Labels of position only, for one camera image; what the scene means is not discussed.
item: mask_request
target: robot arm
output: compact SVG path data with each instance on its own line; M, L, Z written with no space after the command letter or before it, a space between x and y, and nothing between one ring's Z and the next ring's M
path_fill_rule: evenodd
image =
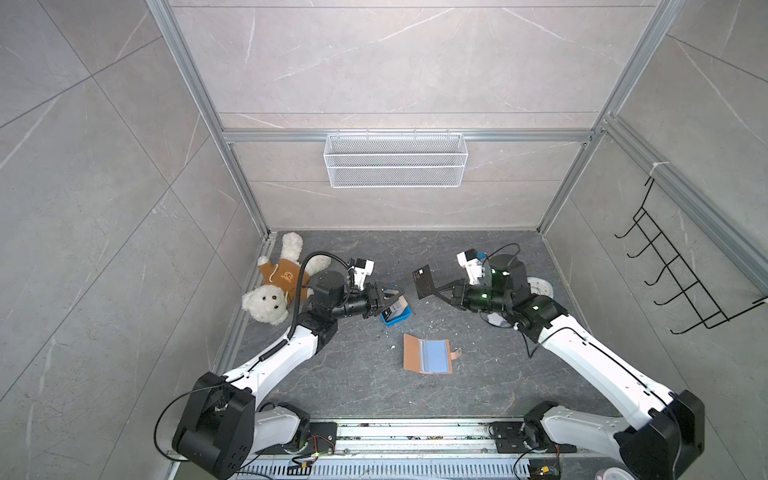
M549 439L621 460L642 480L675 480L704 449L704 406L672 393L597 341L548 296L531 293L525 265L512 255L489 260L491 285L456 280L435 295L461 310L498 313L553 352L602 393L621 417L574 412L543 402L525 416L530 448ZM444 293L450 290L451 296Z
M223 376L211 372L201 376L179 421L174 449L222 480L232 476L252 452L272 445L301 449L309 415L286 403L265 412L257 412L256 407L280 380L333 338L338 319L379 315L402 295L378 283L358 287L356 283L371 273L372 262L367 263L357 261L362 269L355 270L355 283L347 283L334 271L319 275L312 306L272 345Z

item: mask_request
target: zip tie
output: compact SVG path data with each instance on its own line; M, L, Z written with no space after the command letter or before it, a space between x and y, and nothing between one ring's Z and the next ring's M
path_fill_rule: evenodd
M654 170L656 170L656 167L659 165L665 165L669 164L669 162L654 162L653 165L650 167L650 172L648 172L648 177L654 174Z
M272 277L275 276L275 273L277 273L277 269L280 267L280 265L275 265L275 270L273 270L272 275L270 275L270 279L268 281L272 281Z

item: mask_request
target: white wire basket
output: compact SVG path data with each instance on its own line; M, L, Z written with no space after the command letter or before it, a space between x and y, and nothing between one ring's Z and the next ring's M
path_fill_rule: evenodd
M339 132L323 152L333 188L458 187L467 156L464 137L448 131Z

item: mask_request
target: white teddy bear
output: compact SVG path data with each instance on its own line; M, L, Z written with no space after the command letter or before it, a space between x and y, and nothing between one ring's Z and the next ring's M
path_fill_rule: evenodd
M257 260L264 283L243 295L243 309L250 313L254 320L278 325L288 318L288 306L296 295L296 284L301 267L299 255L303 243L298 233L286 233L283 235L283 249L277 265L270 263L266 257L259 257ZM312 289L305 286L310 281L310 277L322 272L330 264L330 257L324 255L310 259L302 278L302 300L312 295Z

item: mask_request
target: black wire rack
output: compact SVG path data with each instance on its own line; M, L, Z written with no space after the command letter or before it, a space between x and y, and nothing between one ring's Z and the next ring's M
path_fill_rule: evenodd
M643 236L645 237L645 240L647 240L648 243L645 245L645 247L643 247L642 250L640 250L639 253L637 253L636 255L630 255L628 253L627 257L637 258L640 255L642 255L643 252L645 252L645 250L648 250L648 247L650 247L651 249L653 249L654 252L656 252L658 257L661 259L661 262L664 264L664 266L661 267L661 271L659 272L658 276L656 277L656 280L654 280L653 282L650 282L650 283L648 283L647 280L643 280L645 282L645 284L648 285L648 286L656 285L659 282L659 280L661 280L661 276L664 275L664 271L666 270L666 271L668 271L670 273L670 275L672 276L672 279L675 281L675 283L677 284L678 288L680 288L680 292L675 294L669 300L667 300L665 302L662 302L662 303L659 303L656 300L654 300L654 303L659 305L659 306L667 305L669 302L671 302L672 300L675 300L676 298L678 298L679 296L682 295L682 296L685 296L685 299L688 300L688 303L690 304L691 308L694 309L694 312L696 312L696 315L699 317L698 323L695 323L692 326L689 326L688 328L683 329L683 330L681 330L679 332L675 332L674 330L670 329L670 332L672 332L675 335L680 335L682 333L690 332L692 329L696 328L699 325L704 325L704 327L707 328L707 329L713 329L713 328L715 328L715 327L717 327L719 325L722 325L725 322L729 322L732 319L735 319L736 317L738 317L740 315L743 315L744 313L749 312L750 310L756 309L758 306L763 305L765 303L765 300L768 299L768 296L764 296L763 298L755 300L754 302L752 302L752 306L750 306L749 308L747 308L745 310L742 310L742 311L736 313L735 315L728 316L728 315L725 314L723 309L720 307L720 304L717 303L717 301L712 297L712 295L710 294L710 291L707 290L707 288L701 282L701 279L696 275L696 272L694 272L694 270L692 268L690 268L690 265L688 265L688 262L685 260L685 258L683 258L683 256L680 255L680 252L677 250L677 247L674 246L674 243L672 243L672 241L669 239L669 237L667 237L667 234L661 229L661 227L659 227L658 223L656 223L656 220L654 220L654 218L648 213L648 210L645 210L645 202L646 202L646 200L648 200L648 194L650 193L650 189L654 185L654 179L649 177L648 180L646 180L645 184L648 186L648 189L645 192L645 197L643 198L643 203L640 205L640 208L637 209L637 212L635 213L635 215L632 216L632 220L634 221L632 223L632 226L629 228L629 230L627 230L627 232L624 235L614 235L614 236L616 238L624 238L627 235L629 235L629 233L632 230L637 228L643 234ZM640 220L643 220L643 218L647 218L656 227L656 229L659 231L659 233L657 233L653 238L651 238L648 235L648 232L643 229L643 226L640 225ZM668 261L664 260L664 257L661 256L661 253L659 252L659 250L656 248L656 245L654 244L654 242L656 242L656 240L658 240L660 238L663 238L664 240L666 240L667 243L669 243L670 247L672 248L672 250L675 253L674 257L672 257ZM685 268L690 272L690 274L694 278L694 282L692 284L684 287L684 288L683 288L683 284L680 282L680 279L677 278L677 276L674 274L674 271L670 268L672 263L674 263L676 260L681 260L683 262L683 264L685 265ZM688 296L688 290L690 290L691 288L693 288L696 285L700 285L701 286L702 290L707 294L707 296L712 301L712 304L717 308L717 311L715 313L713 313L712 315L709 315L707 318L704 318L701 315L701 312L699 312L699 309L696 308L696 305L694 304L693 300ZM717 323L714 323L713 325L707 325L707 321L708 320L711 320L711 319L715 318L718 315L721 315L723 318L720 319Z

